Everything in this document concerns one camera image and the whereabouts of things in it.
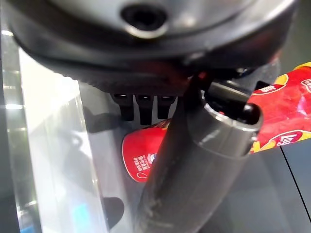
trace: red snack bag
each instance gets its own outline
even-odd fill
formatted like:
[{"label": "red snack bag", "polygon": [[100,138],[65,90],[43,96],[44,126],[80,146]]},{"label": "red snack bag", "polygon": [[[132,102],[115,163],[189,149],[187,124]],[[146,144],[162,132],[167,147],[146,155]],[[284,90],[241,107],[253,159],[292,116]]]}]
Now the red snack bag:
[{"label": "red snack bag", "polygon": [[[249,102],[260,106],[264,116],[250,153],[311,138],[311,62],[279,76],[274,85],[254,91]],[[135,181],[147,181],[168,125],[165,120],[124,138],[124,164]]]},{"label": "red snack bag", "polygon": [[260,106],[264,116],[252,153],[311,138],[311,63],[254,91],[249,102]]},{"label": "red snack bag", "polygon": [[122,156],[127,172],[137,182],[146,182],[150,166],[167,131],[170,120],[125,136]]}]

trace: round hole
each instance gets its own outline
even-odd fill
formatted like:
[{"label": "round hole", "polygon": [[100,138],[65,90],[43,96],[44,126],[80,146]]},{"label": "round hole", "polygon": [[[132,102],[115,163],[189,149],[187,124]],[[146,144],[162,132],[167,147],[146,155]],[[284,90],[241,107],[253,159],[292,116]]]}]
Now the round hole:
[{"label": "round hole", "polygon": [[165,23],[163,10],[152,5],[131,5],[125,7],[121,16],[125,22],[142,31],[155,31]]}]

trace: red packaging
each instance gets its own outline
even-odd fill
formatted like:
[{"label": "red packaging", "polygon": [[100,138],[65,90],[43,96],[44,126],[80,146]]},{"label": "red packaging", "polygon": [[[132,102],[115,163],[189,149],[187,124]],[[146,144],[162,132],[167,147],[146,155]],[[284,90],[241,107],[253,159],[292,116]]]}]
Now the red packaging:
[{"label": "red packaging", "polygon": [[125,136],[122,156],[128,174],[137,182],[146,182],[150,166],[166,134],[170,120]]},{"label": "red packaging", "polygon": [[311,63],[254,91],[249,102],[260,106],[264,116],[252,153],[311,138]]},{"label": "red packaging", "polygon": [[[249,102],[260,106],[264,116],[250,153],[311,138],[311,63],[281,75],[274,85],[254,91]],[[147,181],[168,125],[169,120],[165,120],[124,138],[124,164],[135,181]]]}]

